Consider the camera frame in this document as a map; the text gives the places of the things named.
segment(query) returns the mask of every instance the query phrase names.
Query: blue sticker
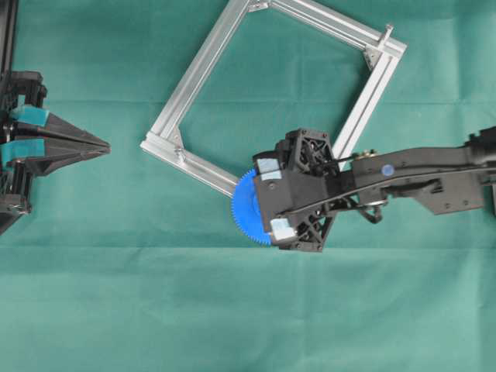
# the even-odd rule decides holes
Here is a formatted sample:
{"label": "blue sticker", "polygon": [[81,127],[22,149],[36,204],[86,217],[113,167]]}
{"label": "blue sticker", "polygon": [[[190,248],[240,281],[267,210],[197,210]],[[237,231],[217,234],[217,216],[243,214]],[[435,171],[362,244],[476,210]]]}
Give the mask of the blue sticker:
{"label": "blue sticker", "polygon": [[386,164],[382,167],[382,174],[386,177],[390,177],[394,174],[394,167],[390,164]]}
{"label": "blue sticker", "polygon": [[0,146],[0,151],[2,152],[2,167],[6,168],[7,163],[14,159],[44,157],[45,141],[43,138],[36,138],[7,142]]}
{"label": "blue sticker", "polygon": [[45,126],[50,111],[29,105],[22,105],[10,112],[10,117],[17,122],[25,122],[33,126]]}

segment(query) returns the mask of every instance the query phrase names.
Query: aluminum frame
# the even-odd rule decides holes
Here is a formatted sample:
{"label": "aluminum frame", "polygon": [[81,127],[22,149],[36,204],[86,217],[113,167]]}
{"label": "aluminum frame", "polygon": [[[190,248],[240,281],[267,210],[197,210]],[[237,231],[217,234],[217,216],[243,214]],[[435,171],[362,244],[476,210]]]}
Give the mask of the aluminum frame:
{"label": "aluminum frame", "polygon": [[336,158],[352,154],[372,111],[407,46],[383,33],[312,0],[229,0],[217,23],[172,93],[141,147],[159,159],[232,197],[238,178],[184,148],[179,125],[212,72],[222,52],[251,12],[276,9],[348,43],[363,52],[371,70],[365,87],[332,146]]}

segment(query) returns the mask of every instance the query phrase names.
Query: blue gear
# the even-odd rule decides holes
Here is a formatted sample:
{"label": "blue gear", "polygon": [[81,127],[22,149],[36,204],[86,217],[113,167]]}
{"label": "blue gear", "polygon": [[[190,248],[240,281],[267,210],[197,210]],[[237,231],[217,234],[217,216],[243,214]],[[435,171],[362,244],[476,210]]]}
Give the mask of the blue gear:
{"label": "blue gear", "polygon": [[232,196],[231,212],[234,221],[246,236],[259,244],[269,246],[270,235],[264,232],[253,182],[255,175],[256,172],[252,169],[239,180]]}

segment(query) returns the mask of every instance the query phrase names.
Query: robotic arm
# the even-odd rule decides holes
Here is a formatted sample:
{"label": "robotic arm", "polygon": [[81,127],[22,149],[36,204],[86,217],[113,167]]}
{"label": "robotic arm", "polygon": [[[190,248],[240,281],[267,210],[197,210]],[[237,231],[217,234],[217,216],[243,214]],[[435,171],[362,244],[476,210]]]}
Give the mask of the robotic arm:
{"label": "robotic arm", "polygon": [[33,178],[110,153],[108,143],[43,108],[40,73],[12,71],[17,6],[0,0],[0,235],[31,212]]}
{"label": "robotic arm", "polygon": [[390,198],[414,198],[436,215],[482,208],[482,187],[496,183],[496,127],[462,147],[346,159],[334,158],[326,133],[300,129],[253,162],[232,199],[241,230],[283,250],[321,252],[338,213],[379,223]]}

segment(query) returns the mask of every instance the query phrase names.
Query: green cloth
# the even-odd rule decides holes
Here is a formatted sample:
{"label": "green cloth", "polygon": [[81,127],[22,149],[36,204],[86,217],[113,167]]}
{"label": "green cloth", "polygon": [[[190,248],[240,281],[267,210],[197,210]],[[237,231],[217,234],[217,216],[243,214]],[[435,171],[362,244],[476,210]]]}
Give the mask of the green cloth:
{"label": "green cloth", "polygon": [[[494,0],[319,0],[408,44],[357,149],[459,146],[496,119]],[[493,371],[496,218],[394,200],[342,214],[323,254],[244,237],[229,199],[140,141],[226,0],[22,0],[15,69],[112,154],[34,182],[0,238],[0,371]],[[181,126],[242,175],[305,126],[336,138],[361,54],[250,14]]]}

